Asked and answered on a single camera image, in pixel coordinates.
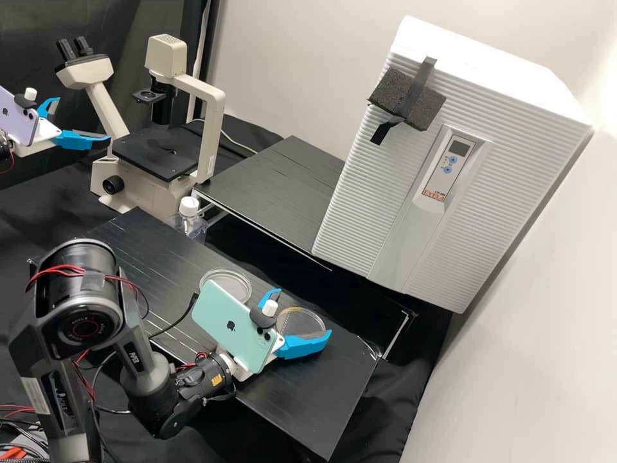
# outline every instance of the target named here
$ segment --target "white bottle cap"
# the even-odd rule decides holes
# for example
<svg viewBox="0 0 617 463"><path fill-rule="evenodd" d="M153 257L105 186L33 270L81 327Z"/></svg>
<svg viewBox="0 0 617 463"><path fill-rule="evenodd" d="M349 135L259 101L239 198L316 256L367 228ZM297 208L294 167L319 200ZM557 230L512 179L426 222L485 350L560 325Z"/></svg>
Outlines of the white bottle cap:
<svg viewBox="0 0 617 463"><path fill-rule="evenodd" d="M278 303L275 300L268 299L265 304L262 312L266 316L274 316L276 314L276 310L278 309Z"/></svg>
<svg viewBox="0 0 617 463"><path fill-rule="evenodd" d="M24 98L28 101L35 101L37 99L37 90L32 87L27 87L24 92Z"/></svg>
<svg viewBox="0 0 617 463"><path fill-rule="evenodd" d="M184 196L180 200L178 212L185 217L194 217L199 211L199 200L192 196Z"/></svg>

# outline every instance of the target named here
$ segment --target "plastic bottle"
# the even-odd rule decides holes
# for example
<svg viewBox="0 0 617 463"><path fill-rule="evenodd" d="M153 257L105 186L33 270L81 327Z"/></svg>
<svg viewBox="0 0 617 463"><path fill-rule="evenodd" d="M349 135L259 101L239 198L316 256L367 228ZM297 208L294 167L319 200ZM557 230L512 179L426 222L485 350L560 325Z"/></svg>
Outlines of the plastic bottle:
<svg viewBox="0 0 617 463"><path fill-rule="evenodd" d="M199 200L191 196L184 196L180 200L178 213L167 218L165 223L176 230L180 230L189 238L203 243L206 240L208 222L199 217L197 211L199 211Z"/></svg>

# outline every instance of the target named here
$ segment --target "black foam pad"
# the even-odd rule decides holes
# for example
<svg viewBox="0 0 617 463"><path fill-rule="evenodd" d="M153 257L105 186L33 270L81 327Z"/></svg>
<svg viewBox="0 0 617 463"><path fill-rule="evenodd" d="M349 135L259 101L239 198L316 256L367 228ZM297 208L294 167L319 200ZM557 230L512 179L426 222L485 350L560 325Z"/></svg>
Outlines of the black foam pad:
<svg viewBox="0 0 617 463"><path fill-rule="evenodd" d="M417 92L417 97L408 105L407 111L407 108L403 108L403 103L407 94L412 92ZM400 116L415 129L425 131L441 109L445 96L430 87L418 84L410 75L389 68L368 100L384 111Z"/></svg>

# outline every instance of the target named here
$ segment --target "petri dish lid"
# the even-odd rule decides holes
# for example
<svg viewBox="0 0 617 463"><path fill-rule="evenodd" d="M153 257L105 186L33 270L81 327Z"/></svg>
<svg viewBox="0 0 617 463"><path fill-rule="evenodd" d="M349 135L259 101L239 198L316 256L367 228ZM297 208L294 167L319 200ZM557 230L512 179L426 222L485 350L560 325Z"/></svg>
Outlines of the petri dish lid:
<svg viewBox="0 0 617 463"><path fill-rule="evenodd" d="M214 281L221 288L243 304L248 302L253 292L251 282L240 272L229 268L212 269L199 280L199 288L208 280Z"/></svg>

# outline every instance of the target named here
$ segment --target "petri dish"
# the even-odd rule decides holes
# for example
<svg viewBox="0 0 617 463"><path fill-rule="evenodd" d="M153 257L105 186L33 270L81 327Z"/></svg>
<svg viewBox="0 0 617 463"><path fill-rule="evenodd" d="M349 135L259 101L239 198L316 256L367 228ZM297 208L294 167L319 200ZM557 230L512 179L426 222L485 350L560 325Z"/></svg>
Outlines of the petri dish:
<svg viewBox="0 0 617 463"><path fill-rule="evenodd" d="M288 307L276 317L276 330L283 336L313 338L323 336L326 327L315 312L304 307Z"/></svg>
<svg viewBox="0 0 617 463"><path fill-rule="evenodd" d="M243 304L251 298L253 289L251 282L240 272L230 268L212 269L204 274L199 280L199 288L208 280L214 281L221 288L235 297Z"/></svg>

